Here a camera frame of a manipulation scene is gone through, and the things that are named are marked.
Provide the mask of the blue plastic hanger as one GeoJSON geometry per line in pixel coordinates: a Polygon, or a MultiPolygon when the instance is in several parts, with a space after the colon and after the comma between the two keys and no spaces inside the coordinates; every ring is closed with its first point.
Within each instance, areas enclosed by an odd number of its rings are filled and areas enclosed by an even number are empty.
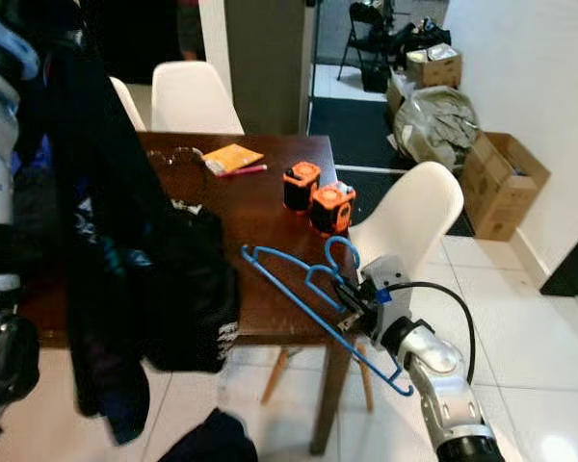
{"type": "Polygon", "coordinates": [[[415,396],[416,388],[407,382],[407,369],[400,358],[394,357],[393,364],[381,367],[370,353],[362,352],[356,346],[359,336],[372,344],[381,342],[390,334],[391,324],[375,342],[369,339],[364,330],[342,330],[339,327],[345,311],[337,311],[338,305],[334,299],[336,291],[332,288],[331,275],[339,273],[347,280],[362,283],[360,277],[352,274],[352,270],[362,266],[363,259],[351,239],[341,235],[325,238],[324,261],[321,263],[308,263],[289,252],[263,245],[244,245],[239,254],[259,276],[271,282],[290,303],[306,313],[309,320],[315,321],[330,339],[345,348],[372,377],[384,382],[400,396],[415,396]]]}

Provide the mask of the black t-shirt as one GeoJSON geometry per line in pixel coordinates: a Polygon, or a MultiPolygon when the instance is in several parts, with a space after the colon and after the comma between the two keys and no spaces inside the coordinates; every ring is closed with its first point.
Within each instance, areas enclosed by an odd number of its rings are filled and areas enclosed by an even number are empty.
{"type": "Polygon", "coordinates": [[[76,0],[23,0],[39,53],[21,140],[46,149],[65,266],[67,338],[79,413],[119,446],[144,434],[148,370],[219,372],[239,330],[239,274],[222,221],[163,190],[76,0]]]}

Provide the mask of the orange black laser level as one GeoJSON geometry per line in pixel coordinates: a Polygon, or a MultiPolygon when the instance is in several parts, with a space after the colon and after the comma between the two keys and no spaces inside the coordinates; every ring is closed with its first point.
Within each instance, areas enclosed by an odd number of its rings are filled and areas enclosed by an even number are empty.
{"type": "Polygon", "coordinates": [[[312,194],[319,186],[321,170],[314,163],[302,160],[283,173],[283,203],[286,210],[305,215],[311,204],[312,194]]]}
{"type": "Polygon", "coordinates": [[[324,237],[346,232],[352,221],[355,198],[355,189],[341,181],[316,189],[308,207],[312,227],[324,237]]]}

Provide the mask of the white plastic chair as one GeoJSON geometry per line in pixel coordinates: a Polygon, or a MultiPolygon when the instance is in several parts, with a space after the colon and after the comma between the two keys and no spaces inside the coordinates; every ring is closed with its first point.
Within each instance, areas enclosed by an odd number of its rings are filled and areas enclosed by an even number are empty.
{"type": "Polygon", "coordinates": [[[134,97],[130,93],[130,89],[125,83],[114,76],[110,76],[110,83],[112,83],[114,89],[118,96],[118,101],[121,102],[123,110],[126,111],[127,117],[129,117],[132,127],[135,128],[136,132],[146,131],[146,126],[144,124],[143,118],[138,110],[138,106],[135,105],[134,97]]]}
{"type": "MultiPolygon", "coordinates": [[[[390,334],[381,342],[369,343],[363,336],[356,346],[369,353],[376,364],[387,367],[393,358],[400,358],[407,369],[407,382],[416,388],[415,395],[424,400],[427,409],[447,417],[468,417],[477,412],[471,393],[477,351],[477,334],[473,313],[458,292],[443,283],[417,281],[416,274],[426,263],[427,255],[440,243],[440,238],[460,216],[462,193],[460,184],[448,168],[427,162],[412,168],[394,182],[386,197],[368,217],[348,229],[351,239],[362,255],[363,264],[352,269],[359,276],[365,264],[382,255],[399,256],[408,273],[408,282],[395,283],[390,291],[416,295],[420,291],[436,291],[455,303],[465,322],[466,346],[449,342],[428,321],[412,311],[391,323],[390,334]]],[[[348,356],[348,367],[356,360],[348,356]]],[[[378,381],[362,366],[369,383],[378,381]]]]}
{"type": "Polygon", "coordinates": [[[230,92],[208,62],[166,62],[154,67],[149,109],[148,127],[154,132],[245,133],[230,92]]]}

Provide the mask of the yellow notebook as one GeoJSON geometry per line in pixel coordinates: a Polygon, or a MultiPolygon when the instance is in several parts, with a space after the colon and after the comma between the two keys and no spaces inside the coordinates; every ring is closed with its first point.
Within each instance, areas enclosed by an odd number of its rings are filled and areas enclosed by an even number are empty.
{"type": "Polygon", "coordinates": [[[226,175],[240,170],[240,168],[253,166],[263,157],[262,153],[244,148],[244,146],[236,144],[236,142],[201,155],[204,165],[216,176],[226,175]]]}

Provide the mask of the grey plastic bag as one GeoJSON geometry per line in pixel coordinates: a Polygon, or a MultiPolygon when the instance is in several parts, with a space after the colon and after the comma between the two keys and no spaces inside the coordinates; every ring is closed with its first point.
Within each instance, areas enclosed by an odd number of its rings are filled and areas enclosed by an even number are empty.
{"type": "Polygon", "coordinates": [[[413,162],[438,162],[460,172],[480,131],[470,98],[449,87],[416,90],[393,114],[393,135],[413,162]]]}

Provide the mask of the large open cardboard box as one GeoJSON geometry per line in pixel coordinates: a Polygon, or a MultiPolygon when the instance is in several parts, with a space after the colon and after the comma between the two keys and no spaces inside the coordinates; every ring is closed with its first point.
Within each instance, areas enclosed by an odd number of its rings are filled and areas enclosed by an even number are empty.
{"type": "Polygon", "coordinates": [[[508,241],[550,171],[517,138],[480,132],[460,173],[464,212],[480,241],[508,241]]]}

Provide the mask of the thin framed glasses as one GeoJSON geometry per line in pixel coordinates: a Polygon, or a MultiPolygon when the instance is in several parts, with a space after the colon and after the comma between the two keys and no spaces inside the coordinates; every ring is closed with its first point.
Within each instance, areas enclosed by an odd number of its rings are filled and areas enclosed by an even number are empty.
{"type": "Polygon", "coordinates": [[[208,170],[204,153],[197,148],[188,148],[188,146],[178,146],[171,151],[171,164],[174,163],[191,164],[191,166],[208,170]]]}

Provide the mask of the small printed cardboard box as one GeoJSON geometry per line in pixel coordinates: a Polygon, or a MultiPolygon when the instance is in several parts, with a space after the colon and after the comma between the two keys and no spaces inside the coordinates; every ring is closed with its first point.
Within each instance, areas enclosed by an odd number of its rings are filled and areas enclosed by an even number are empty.
{"type": "Polygon", "coordinates": [[[407,79],[417,88],[460,86],[462,55],[452,45],[440,43],[407,52],[407,79]]]}

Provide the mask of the black folding chair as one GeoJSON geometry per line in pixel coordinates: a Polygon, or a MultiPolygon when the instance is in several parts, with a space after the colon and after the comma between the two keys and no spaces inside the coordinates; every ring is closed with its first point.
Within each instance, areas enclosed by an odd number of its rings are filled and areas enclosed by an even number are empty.
{"type": "Polygon", "coordinates": [[[355,0],[348,6],[350,32],[340,65],[345,66],[348,53],[355,50],[355,67],[365,91],[385,91],[393,70],[407,66],[407,53],[411,50],[452,43],[451,32],[433,18],[396,28],[395,16],[394,0],[355,0]]]}

